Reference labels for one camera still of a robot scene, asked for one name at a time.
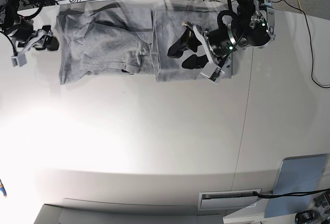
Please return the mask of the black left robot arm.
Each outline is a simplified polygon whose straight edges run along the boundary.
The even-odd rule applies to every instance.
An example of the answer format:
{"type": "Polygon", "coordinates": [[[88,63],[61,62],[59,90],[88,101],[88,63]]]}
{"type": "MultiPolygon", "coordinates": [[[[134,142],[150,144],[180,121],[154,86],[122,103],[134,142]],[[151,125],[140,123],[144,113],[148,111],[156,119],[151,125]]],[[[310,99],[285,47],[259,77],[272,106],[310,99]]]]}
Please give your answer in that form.
{"type": "Polygon", "coordinates": [[[271,0],[237,7],[168,8],[115,2],[56,18],[60,84],[87,75],[154,75],[158,82],[232,76],[232,53],[267,46],[275,37],[271,0]]]}

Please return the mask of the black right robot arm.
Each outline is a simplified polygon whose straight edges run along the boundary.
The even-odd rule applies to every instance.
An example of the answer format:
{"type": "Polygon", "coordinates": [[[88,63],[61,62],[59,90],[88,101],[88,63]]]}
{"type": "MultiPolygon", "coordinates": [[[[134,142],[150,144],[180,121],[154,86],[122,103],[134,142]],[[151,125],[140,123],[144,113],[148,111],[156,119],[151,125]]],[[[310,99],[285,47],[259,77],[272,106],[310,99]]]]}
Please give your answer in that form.
{"type": "MultiPolygon", "coordinates": [[[[38,10],[29,16],[18,14],[21,1],[1,0],[1,34],[11,43],[13,66],[19,67],[27,63],[25,54],[33,47],[48,51],[57,51],[59,48],[50,25],[34,30],[33,20],[43,9],[45,0],[39,0],[38,10]]],[[[121,53],[125,49],[132,49],[129,36],[137,38],[140,33],[152,31],[153,15],[154,10],[150,5],[141,1],[115,1],[98,10],[65,10],[59,13],[57,26],[62,32],[63,48],[68,48],[71,37],[82,30],[91,34],[86,45],[109,58],[115,47],[121,53]]]]}

